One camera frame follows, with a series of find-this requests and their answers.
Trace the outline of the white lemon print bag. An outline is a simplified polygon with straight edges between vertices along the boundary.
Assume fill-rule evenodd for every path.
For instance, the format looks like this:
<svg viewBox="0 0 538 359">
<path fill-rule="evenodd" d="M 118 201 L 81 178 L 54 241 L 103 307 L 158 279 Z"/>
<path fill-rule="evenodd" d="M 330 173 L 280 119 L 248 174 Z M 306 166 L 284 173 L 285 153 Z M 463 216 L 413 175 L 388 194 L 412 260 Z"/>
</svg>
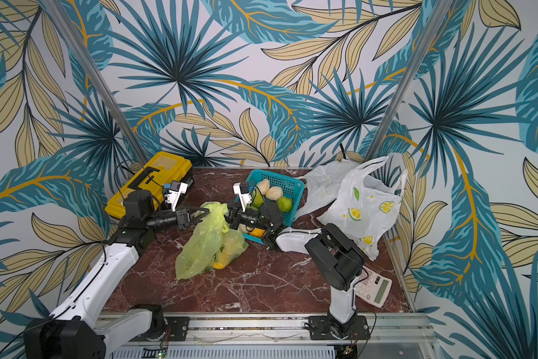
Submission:
<svg viewBox="0 0 538 359">
<path fill-rule="evenodd" d="M 336 225 L 372 261 L 379 255 L 380 238 L 397 221 L 408 180 L 408 170 L 392 187 L 372 177 L 387 161 L 387 156 L 372 159 L 349 171 L 336 200 L 318 218 L 321 224 Z"/>
</svg>

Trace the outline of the yellow pear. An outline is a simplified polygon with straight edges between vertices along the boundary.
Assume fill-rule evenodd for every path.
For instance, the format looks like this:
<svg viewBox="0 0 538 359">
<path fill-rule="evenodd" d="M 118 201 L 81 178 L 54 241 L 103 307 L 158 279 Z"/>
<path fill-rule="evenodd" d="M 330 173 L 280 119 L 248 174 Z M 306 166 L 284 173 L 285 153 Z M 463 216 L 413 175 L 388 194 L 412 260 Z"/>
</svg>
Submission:
<svg viewBox="0 0 538 359">
<path fill-rule="evenodd" d="M 220 252 L 217 254 L 214 260 L 213 267 L 215 269 L 225 269 L 225 267 L 227 267 L 228 264 L 230 263 L 231 263 L 231 256 L 226 253 Z"/>
</svg>

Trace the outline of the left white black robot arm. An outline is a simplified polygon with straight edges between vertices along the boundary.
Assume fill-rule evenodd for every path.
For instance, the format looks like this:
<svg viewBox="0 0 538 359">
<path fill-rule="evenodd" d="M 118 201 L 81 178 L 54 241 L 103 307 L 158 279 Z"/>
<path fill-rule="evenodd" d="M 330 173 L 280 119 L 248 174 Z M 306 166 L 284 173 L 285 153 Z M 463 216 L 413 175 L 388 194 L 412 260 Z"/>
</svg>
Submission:
<svg viewBox="0 0 538 359">
<path fill-rule="evenodd" d="M 176 209 L 186 185 L 176 182 L 164 192 L 172 207 L 161 209 L 149 190 L 136 190 L 123 200 L 125 215 L 92 271 L 48 318 L 32 320 L 23 333 L 28 358 L 110 358 L 128 341 L 160 326 L 162 314 L 137 308 L 98 327 L 97 321 L 110 295 L 128 270 L 142 257 L 160 229 L 183 230 L 198 224 L 209 209 Z"/>
</svg>

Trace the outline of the green plastic bag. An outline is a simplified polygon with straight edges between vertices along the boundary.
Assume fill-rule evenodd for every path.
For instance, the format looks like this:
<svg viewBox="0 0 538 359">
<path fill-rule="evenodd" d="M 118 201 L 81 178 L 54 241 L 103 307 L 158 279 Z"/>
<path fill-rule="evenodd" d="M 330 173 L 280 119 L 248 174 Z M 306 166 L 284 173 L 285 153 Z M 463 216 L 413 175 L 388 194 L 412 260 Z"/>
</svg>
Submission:
<svg viewBox="0 0 538 359">
<path fill-rule="evenodd" d="M 197 224 L 176 258 L 176 278 L 179 281 L 215 269 L 214 260 L 220 252 L 230 255 L 232 262 L 248 249 L 243 233 L 231 229 L 225 220 L 227 204 L 206 202 L 202 206 L 210 209 L 210 213 Z"/>
</svg>

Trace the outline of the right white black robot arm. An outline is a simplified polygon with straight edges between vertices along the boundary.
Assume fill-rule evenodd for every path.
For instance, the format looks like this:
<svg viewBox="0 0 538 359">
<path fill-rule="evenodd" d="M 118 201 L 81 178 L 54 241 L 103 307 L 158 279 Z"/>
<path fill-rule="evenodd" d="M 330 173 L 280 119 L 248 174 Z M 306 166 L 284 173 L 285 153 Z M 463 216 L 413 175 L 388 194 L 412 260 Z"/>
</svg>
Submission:
<svg viewBox="0 0 538 359">
<path fill-rule="evenodd" d="M 261 242 L 270 250 L 308 255 L 331 289 L 327 321 L 317 325 L 311 320 L 308 326 L 320 335 L 331 334 L 340 340 L 356 333 L 355 287 L 365 269 L 366 258 L 336 225 L 327 224 L 314 230 L 294 229 L 285 226 L 279 216 L 264 215 L 251 208 L 242 210 L 239 206 L 232 206 L 225 220 L 231 229 L 240 226 L 259 229 Z"/>
</svg>

